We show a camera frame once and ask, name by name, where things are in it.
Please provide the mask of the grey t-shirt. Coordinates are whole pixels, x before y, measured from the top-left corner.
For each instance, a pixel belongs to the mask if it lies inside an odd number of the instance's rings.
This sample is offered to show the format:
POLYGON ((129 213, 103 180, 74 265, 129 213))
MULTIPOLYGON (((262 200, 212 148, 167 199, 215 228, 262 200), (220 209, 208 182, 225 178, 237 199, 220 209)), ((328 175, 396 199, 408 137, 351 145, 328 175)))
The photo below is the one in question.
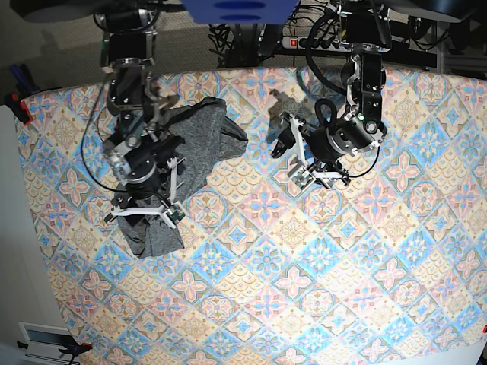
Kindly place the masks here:
MULTIPOLYGON (((246 132, 227 117, 225 101, 215 97, 169 109, 148 124, 153 132, 125 122, 103 142, 103 155, 119 180, 115 194, 167 190, 167 162, 185 157, 179 170, 184 184, 177 190, 177 200, 182 203, 206 184, 217 162, 238 158, 247 148, 246 132)), ((135 226, 123 217, 116 221, 140 259, 183 248, 177 228, 170 229, 159 218, 145 217, 135 226)))

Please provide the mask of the patterned tile tablecloth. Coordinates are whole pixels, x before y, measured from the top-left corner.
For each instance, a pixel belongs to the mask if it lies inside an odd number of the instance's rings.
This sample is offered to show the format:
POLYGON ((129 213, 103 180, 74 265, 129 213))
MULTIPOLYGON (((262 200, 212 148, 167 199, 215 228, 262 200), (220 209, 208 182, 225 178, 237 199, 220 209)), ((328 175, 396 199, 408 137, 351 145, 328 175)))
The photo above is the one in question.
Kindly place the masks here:
POLYGON ((271 116, 311 119, 307 69, 164 75, 180 105, 220 97, 247 133, 186 200, 184 247, 137 259, 106 224, 113 129, 95 86, 27 99, 21 167, 49 282, 88 364, 376 364, 486 334, 486 83, 387 70, 379 154, 345 157, 349 186, 305 192, 272 159, 271 116))

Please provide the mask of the white power strip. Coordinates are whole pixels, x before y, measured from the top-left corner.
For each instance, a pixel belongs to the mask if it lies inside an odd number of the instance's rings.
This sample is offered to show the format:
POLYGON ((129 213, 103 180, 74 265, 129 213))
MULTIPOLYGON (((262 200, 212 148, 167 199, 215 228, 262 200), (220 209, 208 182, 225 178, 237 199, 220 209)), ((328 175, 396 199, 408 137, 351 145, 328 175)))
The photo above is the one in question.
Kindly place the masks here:
MULTIPOLYGON (((284 36, 281 45, 284 49, 305 50, 308 38, 303 36, 284 36)), ((312 50, 329 51, 329 52, 350 52, 344 47, 335 36, 315 38, 311 43, 312 50)))

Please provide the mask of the black clamp bottom left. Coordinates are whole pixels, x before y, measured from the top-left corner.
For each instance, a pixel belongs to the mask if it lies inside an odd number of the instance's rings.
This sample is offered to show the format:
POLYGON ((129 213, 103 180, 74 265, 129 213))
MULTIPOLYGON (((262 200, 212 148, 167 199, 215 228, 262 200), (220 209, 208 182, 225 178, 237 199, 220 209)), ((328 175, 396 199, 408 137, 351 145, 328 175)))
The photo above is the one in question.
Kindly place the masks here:
POLYGON ((21 350, 26 350, 28 357, 45 360, 68 361, 77 360, 81 354, 92 350, 91 344, 46 344, 39 342, 17 342, 21 350))

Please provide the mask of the red black clamp left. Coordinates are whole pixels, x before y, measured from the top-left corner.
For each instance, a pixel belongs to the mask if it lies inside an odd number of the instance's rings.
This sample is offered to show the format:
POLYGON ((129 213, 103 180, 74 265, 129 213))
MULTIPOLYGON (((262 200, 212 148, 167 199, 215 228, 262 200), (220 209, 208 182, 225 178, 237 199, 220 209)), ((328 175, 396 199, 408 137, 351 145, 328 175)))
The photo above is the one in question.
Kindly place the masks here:
POLYGON ((32 122, 33 118, 27 104, 20 98, 18 94, 6 94, 4 96, 4 102, 23 125, 28 125, 32 122))

